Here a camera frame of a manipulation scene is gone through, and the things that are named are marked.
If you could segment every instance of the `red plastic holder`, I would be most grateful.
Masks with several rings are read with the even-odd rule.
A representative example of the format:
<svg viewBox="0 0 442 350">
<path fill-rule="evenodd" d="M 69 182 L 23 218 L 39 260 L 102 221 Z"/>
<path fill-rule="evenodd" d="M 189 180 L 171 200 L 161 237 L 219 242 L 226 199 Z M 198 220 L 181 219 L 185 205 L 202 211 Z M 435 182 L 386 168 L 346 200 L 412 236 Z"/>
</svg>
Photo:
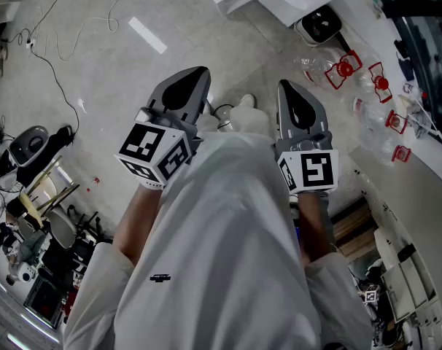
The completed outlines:
<svg viewBox="0 0 442 350">
<path fill-rule="evenodd" d="M 361 67 L 362 61 L 357 53 L 351 50 L 341 57 L 338 63 L 331 66 L 330 70 L 325 71 L 325 76 L 333 88 L 338 90 L 343 85 L 344 81 Z"/>
<path fill-rule="evenodd" d="M 406 129 L 406 126 L 408 125 L 408 120 L 407 118 L 403 118 L 399 114 L 396 114 L 395 111 L 392 110 L 391 112 L 389 112 L 387 121 L 384 125 L 392 128 L 400 135 L 402 135 L 404 130 Z"/>
<path fill-rule="evenodd" d="M 398 145 L 393 153 L 391 161 L 395 162 L 395 160 L 402 160 L 403 162 L 407 162 L 410 155 L 411 150 L 409 148 L 406 148 L 403 145 Z"/>
<path fill-rule="evenodd" d="M 375 85 L 375 93 L 379 97 L 380 102 L 384 104 L 392 99 L 393 95 L 389 90 L 388 79 L 384 77 L 383 65 L 377 62 L 368 68 L 372 74 L 372 82 Z"/>
</svg>

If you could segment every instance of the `white sleeve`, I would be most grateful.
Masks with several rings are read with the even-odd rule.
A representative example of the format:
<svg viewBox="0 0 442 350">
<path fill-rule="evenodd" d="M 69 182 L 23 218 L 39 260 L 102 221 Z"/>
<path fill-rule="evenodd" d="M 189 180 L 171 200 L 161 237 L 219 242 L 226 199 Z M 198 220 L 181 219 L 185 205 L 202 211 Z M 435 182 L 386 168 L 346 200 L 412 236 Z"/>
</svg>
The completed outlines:
<svg viewBox="0 0 442 350">
<path fill-rule="evenodd" d="M 322 323 L 322 347 L 340 343 L 348 350 L 369 349 L 371 318 L 357 294 L 342 254 L 330 253 L 305 268 L 307 284 Z"/>
<path fill-rule="evenodd" d="M 96 246 L 67 321 L 64 349 L 113 349 L 114 317 L 133 272 L 113 245 Z"/>
</svg>

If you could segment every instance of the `white box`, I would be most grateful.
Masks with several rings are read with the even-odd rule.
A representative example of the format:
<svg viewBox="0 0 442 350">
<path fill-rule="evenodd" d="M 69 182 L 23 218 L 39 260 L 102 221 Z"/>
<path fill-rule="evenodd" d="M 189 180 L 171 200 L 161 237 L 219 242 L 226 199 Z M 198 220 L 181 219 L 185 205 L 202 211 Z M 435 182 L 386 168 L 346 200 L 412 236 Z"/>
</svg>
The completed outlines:
<svg viewBox="0 0 442 350">
<path fill-rule="evenodd" d="M 284 152 L 278 166 L 291 195 L 338 186 L 338 151 L 335 149 Z"/>
<path fill-rule="evenodd" d="M 166 185 L 192 157 L 184 131 L 133 121 L 131 130 L 114 155 L 137 179 Z"/>
</svg>

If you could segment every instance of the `gray floor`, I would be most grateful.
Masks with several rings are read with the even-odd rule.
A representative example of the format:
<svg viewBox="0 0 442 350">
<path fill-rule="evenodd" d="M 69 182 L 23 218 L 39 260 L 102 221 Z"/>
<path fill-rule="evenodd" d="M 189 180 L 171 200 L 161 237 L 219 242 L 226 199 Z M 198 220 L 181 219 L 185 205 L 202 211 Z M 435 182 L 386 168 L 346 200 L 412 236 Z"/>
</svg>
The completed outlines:
<svg viewBox="0 0 442 350">
<path fill-rule="evenodd" d="M 41 24 L 38 53 L 44 53 L 47 33 L 55 32 L 66 59 L 84 20 L 106 17 L 113 1 L 59 0 Z M 9 38 L 23 27 L 32 29 L 37 7 L 46 12 L 52 2 L 23 0 L 16 20 L 6 30 Z M 254 93 L 272 124 L 281 78 L 309 88 L 325 105 L 333 145 L 340 151 L 340 182 L 330 195 L 330 212 L 337 212 L 360 194 L 347 155 L 357 146 L 352 97 L 340 101 L 304 78 L 294 60 L 310 49 L 261 5 L 250 3 L 230 17 L 222 17 L 212 0 L 120 0 L 112 17 L 120 24 L 115 33 L 108 31 L 105 20 L 86 23 L 68 63 L 57 56 L 55 34 L 48 34 L 46 48 L 46 57 L 80 116 L 80 131 L 73 146 L 64 151 L 64 165 L 72 179 L 82 184 L 76 198 L 89 211 L 100 211 L 107 228 L 114 229 L 137 186 L 113 157 L 128 124 L 161 80 L 197 65 L 207 66 L 212 73 L 214 104 L 235 104 L 243 94 Z M 128 25 L 132 17 L 158 36 L 167 51 L 160 55 L 151 48 Z M 35 22 L 39 18 L 37 11 Z M 79 99 L 83 108 L 78 106 Z M 6 132 L 12 135 L 32 125 L 43 125 L 51 133 L 67 123 L 77 125 L 49 66 L 29 54 L 25 43 L 9 46 L 0 79 L 2 114 Z M 100 184 L 86 192 L 94 177 Z"/>
</svg>

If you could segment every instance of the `white shirt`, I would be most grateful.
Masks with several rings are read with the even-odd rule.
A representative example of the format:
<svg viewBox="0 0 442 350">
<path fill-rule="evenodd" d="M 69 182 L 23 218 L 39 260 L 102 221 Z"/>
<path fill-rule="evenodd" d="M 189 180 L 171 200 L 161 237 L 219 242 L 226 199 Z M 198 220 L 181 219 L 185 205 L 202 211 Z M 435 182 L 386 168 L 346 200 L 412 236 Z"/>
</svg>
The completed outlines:
<svg viewBox="0 0 442 350">
<path fill-rule="evenodd" d="M 96 247 L 65 349 L 368 349 L 370 317 L 345 259 L 301 266 L 272 142 L 209 134 L 165 190 L 137 266 Z"/>
</svg>

